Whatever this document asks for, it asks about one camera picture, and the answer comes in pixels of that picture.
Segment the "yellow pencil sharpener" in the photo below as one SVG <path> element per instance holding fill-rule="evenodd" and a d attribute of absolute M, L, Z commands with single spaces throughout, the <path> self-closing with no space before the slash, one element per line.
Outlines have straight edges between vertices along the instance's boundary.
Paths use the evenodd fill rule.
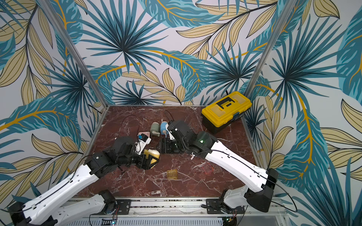
<path fill-rule="evenodd" d="M 144 150 L 147 169 L 153 168 L 160 160 L 160 152 L 153 149 Z"/>

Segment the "blue pencil sharpener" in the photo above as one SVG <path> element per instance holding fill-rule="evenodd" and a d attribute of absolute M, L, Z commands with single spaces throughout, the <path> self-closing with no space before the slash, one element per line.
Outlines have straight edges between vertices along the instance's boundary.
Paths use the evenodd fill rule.
<path fill-rule="evenodd" d="M 161 125 L 160 125 L 160 133 L 162 135 L 164 135 L 165 137 L 168 136 L 169 132 L 167 130 L 167 127 L 168 127 L 168 123 L 166 121 L 163 121 L 161 122 Z"/>

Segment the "green pencil sharpener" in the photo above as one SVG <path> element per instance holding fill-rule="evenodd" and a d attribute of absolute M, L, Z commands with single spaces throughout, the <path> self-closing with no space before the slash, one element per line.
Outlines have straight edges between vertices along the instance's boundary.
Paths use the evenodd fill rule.
<path fill-rule="evenodd" d="M 153 122 L 150 128 L 151 136 L 160 136 L 160 124 L 158 122 Z"/>

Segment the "yellow transparent tray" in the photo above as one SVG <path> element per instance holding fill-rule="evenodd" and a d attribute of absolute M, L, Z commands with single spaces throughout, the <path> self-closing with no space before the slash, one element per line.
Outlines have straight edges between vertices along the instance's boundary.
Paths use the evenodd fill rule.
<path fill-rule="evenodd" d="M 167 178 L 168 179 L 178 179 L 178 171 L 177 170 L 168 170 L 167 171 Z"/>

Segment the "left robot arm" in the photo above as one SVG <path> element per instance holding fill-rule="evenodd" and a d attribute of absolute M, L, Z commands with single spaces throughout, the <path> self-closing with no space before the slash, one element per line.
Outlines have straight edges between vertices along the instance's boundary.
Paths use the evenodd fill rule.
<path fill-rule="evenodd" d="M 157 150 L 146 150 L 151 139 L 139 135 L 118 137 L 104 151 L 88 155 L 74 173 L 47 192 L 25 203 L 16 202 L 8 213 L 15 226 L 62 226 L 86 215 L 103 212 L 114 214 L 117 201 L 107 190 L 76 204 L 64 206 L 69 199 L 108 173 L 122 167 L 135 165 L 139 169 L 151 169 L 159 162 Z"/>

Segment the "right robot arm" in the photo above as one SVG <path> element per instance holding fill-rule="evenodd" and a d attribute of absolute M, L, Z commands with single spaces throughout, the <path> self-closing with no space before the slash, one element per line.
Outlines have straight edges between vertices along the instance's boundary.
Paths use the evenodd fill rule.
<path fill-rule="evenodd" d="M 162 153 L 187 153 L 214 163 L 244 183 L 243 187 L 226 189 L 210 209 L 230 213 L 249 205 L 260 212 L 268 212 L 272 203 L 278 172 L 265 170 L 243 159 L 227 148 L 212 134 L 195 133 L 184 121 L 162 122 L 160 140 Z"/>

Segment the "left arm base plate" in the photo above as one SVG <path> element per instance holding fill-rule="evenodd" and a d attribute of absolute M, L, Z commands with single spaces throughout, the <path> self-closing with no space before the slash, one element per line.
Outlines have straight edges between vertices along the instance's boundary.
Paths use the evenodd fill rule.
<path fill-rule="evenodd" d="M 131 208 L 131 199 L 117 199 L 106 201 L 101 213 L 106 215 L 128 215 Z"/>

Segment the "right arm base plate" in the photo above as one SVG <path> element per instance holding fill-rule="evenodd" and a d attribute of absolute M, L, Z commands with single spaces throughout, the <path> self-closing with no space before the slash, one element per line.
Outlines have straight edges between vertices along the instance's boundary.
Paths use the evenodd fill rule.
<path fill-rule="evenodd" d="M 231 208 L 219 199 L 206 199 L 206 210 L 208 214 L 244 214 L 245 207 Z"/>

